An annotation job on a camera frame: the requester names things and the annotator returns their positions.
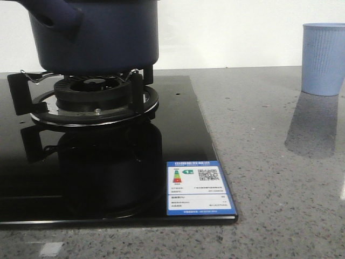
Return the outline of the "dark blue cooking pot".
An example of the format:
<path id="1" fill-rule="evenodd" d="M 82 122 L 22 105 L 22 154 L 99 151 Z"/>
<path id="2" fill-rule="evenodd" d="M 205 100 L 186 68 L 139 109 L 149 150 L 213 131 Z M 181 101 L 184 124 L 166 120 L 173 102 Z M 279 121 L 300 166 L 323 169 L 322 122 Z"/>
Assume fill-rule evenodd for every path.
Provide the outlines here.
<path id="1" fill-rule="evenodd" d="M 159 57 L 157 1 L 21 1 L 42 68 L 91 76 L 143 69 Z"/>

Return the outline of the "black iron pot support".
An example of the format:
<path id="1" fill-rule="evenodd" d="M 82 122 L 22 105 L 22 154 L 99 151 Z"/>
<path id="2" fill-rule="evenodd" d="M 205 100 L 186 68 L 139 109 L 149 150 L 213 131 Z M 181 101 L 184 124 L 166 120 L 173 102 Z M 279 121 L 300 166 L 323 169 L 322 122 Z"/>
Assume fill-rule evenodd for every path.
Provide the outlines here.
<path id="1" fill-rule="evenodd" d="M 158 93 L 150 87 L 153 68 L 98 76 L 64 76 L 53 90 L 31 98 L 29 83 L 39 84 L 53 72 L 7 76 L 17 115 L 29 114 L 40 124 L 57 127 L 91 127 L 153 118 Z"/>

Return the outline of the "blue energy rating label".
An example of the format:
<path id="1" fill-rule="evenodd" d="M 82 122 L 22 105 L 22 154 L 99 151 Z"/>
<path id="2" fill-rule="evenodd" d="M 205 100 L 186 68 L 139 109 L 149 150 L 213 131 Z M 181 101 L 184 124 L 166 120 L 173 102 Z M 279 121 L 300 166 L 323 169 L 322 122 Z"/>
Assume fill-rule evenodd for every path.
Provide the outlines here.
<path id="1" fill-rule="evenodd" d="M 236 215 L 219 161 L 167 162 L 167 215 Z"/>

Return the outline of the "black glass gas cooktop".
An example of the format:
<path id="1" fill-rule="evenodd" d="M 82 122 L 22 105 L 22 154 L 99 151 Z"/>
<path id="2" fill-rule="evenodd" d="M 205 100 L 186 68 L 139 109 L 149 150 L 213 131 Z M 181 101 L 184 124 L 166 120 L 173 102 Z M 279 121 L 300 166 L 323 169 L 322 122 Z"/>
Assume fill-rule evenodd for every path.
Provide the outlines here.
<path id="1" fill-rule="evenodd" d="M 155 78 L 153 118 L 57 127 L 15 113 L 7 76 L 1 79 L 1 228 L 238 220 L 237 210 L 232 216 L 167 215 L 167 162 L 218 161 L 189 77 Z M 29 83 L 31 98 L 56 82 Z"/>

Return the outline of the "light blue ribbed plastic cup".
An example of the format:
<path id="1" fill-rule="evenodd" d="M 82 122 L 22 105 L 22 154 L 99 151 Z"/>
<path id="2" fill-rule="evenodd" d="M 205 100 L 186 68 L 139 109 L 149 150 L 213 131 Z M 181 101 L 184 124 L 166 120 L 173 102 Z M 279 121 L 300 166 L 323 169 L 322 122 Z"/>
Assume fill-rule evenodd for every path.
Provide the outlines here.
<path id="1" fill-rule="evenodd" d="M 301 90 L 336 96 L 344 81 L 344 23 L 303 25 Z"/>

